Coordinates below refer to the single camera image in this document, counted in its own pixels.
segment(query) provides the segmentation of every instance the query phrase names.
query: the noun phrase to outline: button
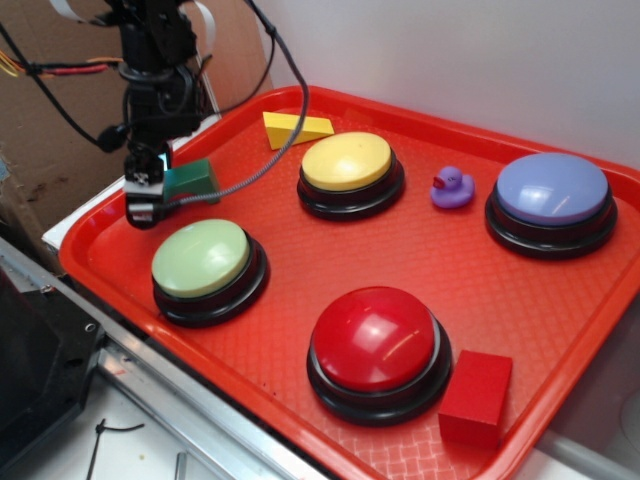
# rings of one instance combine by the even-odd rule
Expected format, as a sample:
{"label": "button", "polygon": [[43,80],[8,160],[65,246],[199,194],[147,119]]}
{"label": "button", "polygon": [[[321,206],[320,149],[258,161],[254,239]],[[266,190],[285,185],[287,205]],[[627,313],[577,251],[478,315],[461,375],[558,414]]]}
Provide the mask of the button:
{"label": "button", "polygon": [[564,153],[522,157],[500,173],[497,193],[511,215],[536,225],[568,225],[594,215],[609,184],[593,163]]}
{"label": "button", "polygon": [[164,292],[196,298],[227,285],[248,259],[249,242],[242,228],[227,220],[203,220],[167,238],[151,271]]}
{"label": "button", "polygon": [[391,166],[391,148],[372,133],[349,132],[313,145],[302,160],[306,180],[333,192],[355,190],[382,178]]}
{"label": "button", "polygon": [[313,348],[320,366],[345,388],[376,392],[416,377],[433,353],[433,322],[414,296],[392,288],[348,293],[320,316]]}
{"label": "button", "polygon": [[416,417],[442,395],[451,344],[413,295],[391,287],[347,293],[320,315],[307,353],[307,375],[333,414],[385,426]]}

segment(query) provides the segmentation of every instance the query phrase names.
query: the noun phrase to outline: black cable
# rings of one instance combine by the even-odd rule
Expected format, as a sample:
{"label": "black cable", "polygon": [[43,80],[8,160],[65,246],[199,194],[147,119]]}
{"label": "black cable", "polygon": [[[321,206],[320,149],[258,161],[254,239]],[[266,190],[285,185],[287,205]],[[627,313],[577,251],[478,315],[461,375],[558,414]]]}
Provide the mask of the black cable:
{"label": "black cable", "polygon": [[124,95],[122,96],[122,119],[124,120],[124,124],[127,128],[129,128],[129,97],[131,96],[131,91],[129,90],[129,86],[127,85],[126,90],[124,91]]}
{"label": "black cable", "polygon": [[107,422],[106,418],[103,418],[102,421],[96,425],[96,443],[93,446],[93,454],[91,455],[91,463],[89,463],[89,471],[87,472],[87,480],[91,480],[91,476],[93,475],[93,468],[95,467],[96,464],[96,457],[98,456],[98,445],[100,444],[100,436],[102,435],[103,432],[105,432],[106,430],[109,430],[111,432],[132,432],[133,430],[138,430],[139,428],[144,427],[144,423],[141,423],[140,425],[135,425],[133,427],[128,427],[128,428],[114,428],[114,427],[107,427],[105,425],[105,423]]}
{"label": "black cable", "polygon": [[220,110],[214,110],[213,112],[210,113],[210,115],[222,115],[224,113],[230,112],[231,110],[235,110],[240,105],[244,105],[250,99],[252,99],[255,96],[255,94],[258,93],[258,90],[260,90],[260,87],[262,87],[262,85],[264,84],[264,81],[267,79],[267,75],[269,75],[269,70],[271,70],[271,65],[273,64],[273,58],[275,57],[275,53],[276,53],[276,39],[274,38],[274,36],[271,36],[271,52],[269,53],[269,61],[267,62],[267,65],[265,66],[264,71],[262,72],[262,77],[260,77],[260,81],[256,84],[256,86],[251,91],[251,93],[247,95],[245,98],[243,98],[242,100],[236,102],[235,104],[229,107],[225,107]]}
{"label": "black cable", "polygon": [[258,172],[253,174],[251,177],[225,190],[203,194],[203,195],[194,195],[191,197],[184,197],[179,200],[169,202],[166,205],[164,205],[164,208],[167,210],[172,210],[176,207],[188,205],[194,202],[219,199],[231,193],[237,192],[238,190],[244,187],[251,185],[258,179],[260,179],[264,174],[266,174],[276,163],[278,163],[278,161],[289,150],[291,145],[293,145],[293,142],[295,141],[295,139],[298,137],[298,135],[302,131],[302,126],[304,125],[304,121],[307,116],[307,110],[309,109],[309,96],[310,96],[309,86],[307,85],[307,82],[305,81],[304,77],[300,73],[300,70],[298,69],[295,61],[293,60],[293,57],[291,56],[291,52],[289,51],[289,48],[287,47],[284,40],[276,30],[276,27],[269,21],[269,19],[264,15],[264,13],[262,13],[262,11],[256,6],[256,4],[253,3],[252,0],[244,0],[244,1],[256,14],[258,19],[264,26],[267,34],[271,38],[275,39],[275,42],[280,47],[280,50],[282,51],[282,54],[284,55],[285,60],[289,65],[289,68],[293,72],[293,75],[296,77],[296,80],[298,81],[298,83],[300,84],[300,87],[302,88],[302,106],[300,108],[300,115],[298,117],[298,122],[296,123],[295,128],[292,130],[291,134],[289,135],[289,138],[287,139],[287,141],[284,143],[284,145],[282,145],[282,147],[280,147],[280,150],[276,152],[276,154],[271,158],[271,160],[269,160],[269,162],[267,162],[266,165],[264,165]]}
{"label": "black cable", "polygon": [[172,112],[167,110],[167,107],[164,104],[163,92],[158,92],[158,107],[160,108],[160,111],[165,115],[165,117],[173,117],[174,115],[179,114],[187,104],[187,100],[189,99],[189,97],[191,96],[191,92],[193,91],[193,78],[191,78],[187,67],[185,67],[184,65],[180,65],[176,67],[176,70],[180,74],[180,76],[182,77],[182,81],[184,82],[184,91],[182,93],[180,103]]}
{"label": "black cable", "polygon": [[60,103],[58,102],[56,97],[53,96],[53,93],[51,93],[51,91],[47,88],[47,86],[40,79],[40,77],[38,77],[38,75],[34,74],[34,72],[31,69],[30,63],[27,61],[27,59],[24,57],[24,55],[22,55],[22,52],[20,51],[18,46],[14,43],[14,41],[11,38],[11,36],[9,35],[9,33],[5,30],[4,26],[2,25],[2,22],[0,22],[0,34],[2,34],[2,36],[5,39],[5,41],[9,45],[9,48],[11,48],[11,50],[13,50],[13,53],[18,57],[18,60],[20,60],[20,62],[22,63],[23,67],[27,71],[27,75],[29,75],[31,78],[33,78],[33,80],[36,82],[38,87],[40,87],[40,90],[42,90],[42,92],[49,99],[51,104],[56,108],[56,110],[58,110],[58,113],[60,113],[60,115],[62,115],[62,118],[64,118],[67,121],[67,123],[69,125],[71,125],[71,127],[73,127],[73,129],[76,132],[78,132],[85,140],[89,141],[90,143],[92,143],[93,145],[95,145],[97,147],[100,147],[100,144],[98,143],[98,140],[93,138],[80,125],[78,125],[75,122],[75,120],[73,120],[73,118],[71,118],[71,116],[62,107],[62,105],[60,105]]}
{"label": "black cable", "polygon": [[90,61],[90,62],[79,62],[79,63],[32,63],[31,65],[35,65],[37,68],[41,69],[53,69],[53,68],[83,68],[83,67],[95,67],[97,65],[108,65],[110,67],[117,67],[120,62],[115,60],[104,60],[104,61]]}

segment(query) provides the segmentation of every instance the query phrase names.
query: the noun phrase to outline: white surface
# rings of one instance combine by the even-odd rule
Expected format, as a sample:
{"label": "white surface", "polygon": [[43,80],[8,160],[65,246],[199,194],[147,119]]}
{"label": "white surface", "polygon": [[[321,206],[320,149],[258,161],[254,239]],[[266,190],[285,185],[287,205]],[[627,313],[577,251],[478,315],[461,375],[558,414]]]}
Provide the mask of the white surface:
{"label": "white surface", "polygon": [[259,5],[309,84],[640,169],[637,1]]}
{"label": "white surface", "polygon": [[[131,427],[133,432],[106,431],[100,445],[92,480],[173,480],[176,457],[185,447],[119,390],[96,375],[85,410],[54,432],[16,465],[3,480],[85,480],[96,441],[95,427]],[[188,480],[215,478],[192,456],[187,460]]]}
{"label": "white surface", "polygon": [[589,480],[589,477],[534,449],[513,480]]}
{"label": "white surface", "polygon": [[80,219],[80,217],[82,217],[85,213],[98,205],[100,202],[106,200],[118,190],[122,190],[123,185],[124,177],[121,177],[111,185],[109,185],[107,188],[105,188],[98,195],[89,200],[87,203],[81,205],[80,208],[74,210],[71,215],[62,219],[62,221],[47,230],[42,236],[42,241],[46,245],[48,245],[54,252],[58,252],[60,250],[60,246],[62,245],[62,240],[64,240],[64,236],[73,226],[73,224],[76,223]]}

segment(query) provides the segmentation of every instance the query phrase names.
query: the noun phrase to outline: purple rubber duck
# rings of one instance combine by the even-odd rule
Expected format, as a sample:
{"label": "purple rubber duck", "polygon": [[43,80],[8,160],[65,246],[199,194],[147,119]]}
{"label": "purple rubber duck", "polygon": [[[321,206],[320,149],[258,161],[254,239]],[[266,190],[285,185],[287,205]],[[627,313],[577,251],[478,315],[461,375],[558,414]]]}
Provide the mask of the purple rubber duck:
{"label": "purple rubber duck", "polygon": [[471,175],[456,167],[444,167],[433,177],[431,200],[441,208],[458,208],[469,203],[476,190]]}

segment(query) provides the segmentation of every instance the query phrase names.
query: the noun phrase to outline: yellow wedge block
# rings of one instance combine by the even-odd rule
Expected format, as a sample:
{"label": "yellow wedge block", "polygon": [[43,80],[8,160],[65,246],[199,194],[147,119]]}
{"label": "yellow wedge block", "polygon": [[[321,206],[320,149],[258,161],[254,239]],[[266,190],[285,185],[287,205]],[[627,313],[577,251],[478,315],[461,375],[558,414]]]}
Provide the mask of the yellow wedge block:
{"label": "yellow wedge block", "polygon": [[[300,118],[298,115],[290,115],[288,113],[263,112],[262,115],[272,150],[284,145],[293,129],[296,128]],[[328,118],[307,117],[304,119],[302,131],[293,143],[309,142],[329,135],[333,135],[331,120]]]}

